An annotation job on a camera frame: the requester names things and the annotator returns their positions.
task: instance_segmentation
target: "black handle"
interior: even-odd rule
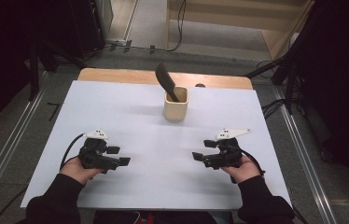
[[[177,98],[177,96],[175,95],[175,92],[174,91],[168,91],[168,94],[171,96],[171,98],[172,98],[172,100],[174,101],[174,102],[180,102],[179,100],[178,100],[178,98]]]

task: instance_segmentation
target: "black sleeve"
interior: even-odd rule
[[[240,219],[247,223],[293,223],[294,212],[285,199],[273,196],[261,175],[238,184],[243,206],[238,210]]]
[[[57,174],[47,192],[28,203],[26,219],[19,223],[80,223],[77,199],[83,188],[72,177]]]

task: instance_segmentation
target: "person's arm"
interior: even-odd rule
[[[101,172],[100,169],[84,169],[79,158],[68,161],[47,192],[28,203],[26,219],[20,223],[80,223],[78,194],[88,179]]]
[[[247,223],[293,223],[294,212],[280,196],[273,196],[257,166],[246,156],[239,168],[222,167],[231,175],[242,192],[243,206],[238,210],[240,219]]]

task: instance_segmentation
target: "metal frame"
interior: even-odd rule
[[[282,91],[276,86],[273,86],[273,91],[277,99],[285,99],[285,96],[283,95]],[[336,224],[338,222],[333,214],[333,211],[328,201],[328,197],[319,180],[318,174],[312,164],[311,158],[309,157],[308,150],[306,146],[303,144],[303,140],[297,128],[296,121],[294,120],[294,117],[288,113],[284,105],[281,106],[281,110],[287,128],[290,132],[291,138],[294,142],[294,146],[297,150],[297,154],[300,158],[300,163],[302,165],[303,171],[306,174],[306,178],[308,179],[308,183],[311,187],[312,194],[314,195],[314,200],[316,201],[317,207],[320,211],[320,215],[324,223]]]
[[[0,178],[3,172],[6,170],[6,167],[11,160],[12,154],[17,148],[18,143],[20,142],[24,131],[26,130],[35,110],[37,109],[41,98],[45,92],[46,86],[49,83],[51,78],[51,73],[44,72],[42,77],[40,78],[41,89],[38,92],[35,99],[27,104],[23,113],[21,114],[20,119],[18,120],[15,128],[12,130],[11,135],[9,136],[6,144],[3,146],[3,149],[0,152]]]

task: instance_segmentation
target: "gray floor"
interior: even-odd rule
[[[139,0],[138,9],[142,8],[144,2],[148,4],[147,0]],[[138,19],[138,13],[140,16],[142,14],[141,12],[142,10],[136,11],[133,30],[130,33],[133,43],[137,44],[137,41],[139,41],[140,46],[142,46],[142,42],[148,46],[150,42],[158,43],[152,41],[148,37],[148,34],[140,33],[140,30],[137,31],[139,33],[136,32],[136,28],[140,27],[140,24],[137,25],[137,22],[140,20]],[[206,42],[219,39],[214,35],[215,32],[216,30],[207,35],[206,38],[209,39]],[[182,48],[179,50],[180,52],[157,51],[155,54],[149,55],[148,51],[143,49],[132,49],[129,53],[125,54],[121,49],[115,51],[107,50],[96,54],[90,59],[88,66],[154,70],[159,62],[165,61],[168,69],[173,72],[241,76],[253,71],[259,61],[267,60],[269,56],[266,49],[263,49],[260,39],[258,39],[258,31],[250,32],[252,35],[246,35],[248,37],[245,37],[245,39],[250,38],[254,40],[253,42],[249,42],[247,47],[244,46],[244,49],[249,49],[249,51],[243,51],[243,53],[242,50],[244,49],[242,49],[242,46],[240,46],[241,49],[236,51],[236,53],[228,54],[228,52],[231,52],[231,50],[226,49],[231,46],[229,42],[224,46],[222,43],[209,42],[209,45],[213,46],[212,49],[214,45],[218,45],[219,49],[222,48],[225,50],[225,53],[217,51],[216,57],[212,56],[213,52],[211,50],[207,52],[204,48],[199,48],[198,43],[192,44],[192,40],[188,38],[188,36],[192,37],[192,35],[187,33],[184,39],[186,44],[182,45]],[[25,183],[32,176],[38,163],[55,122],[55,120],[49,121],[54,107],[47,105],[47,103],[59,104],[63,102],[72,80],[77,79],[78,74],[79,70],[72,64],[62,64],[57,73],[49,74],[49,84],[42,96],[41,102],[0,179],[0,210],[26,186]],[[263,75],[269,77],[271,74],[272,72],[269,71]],[[252,81],[261,105],[266,105],[275,99],[273,88],[268,79],[256,77]],[[21,116],[23,109],[26,107],[28,94],[29,87],[25,87],[0,114],[0,151],[11,134],[18,118]],[[349,171],[340,164],[329,164],[321,160],[320,149],[306,119],[297,113],[297,110],[295,111],[294,118],[300,128],[300,133],[313,160],[314,167],[331,202],[334,215],[338,223],[349,223]],[[272,136],[272,142],[282,168],[291,201],[309,223],[323,223],[282,113],[279,110],[276,111],[267,120],[267,125]],[[14,223],[22,219],[24,217],[24,210],[19,208],[20,204],[21,197],[8,208],[1,218],[0,223]],[[93,211],[82,210],[82,223],[91,223],[92,216]]]

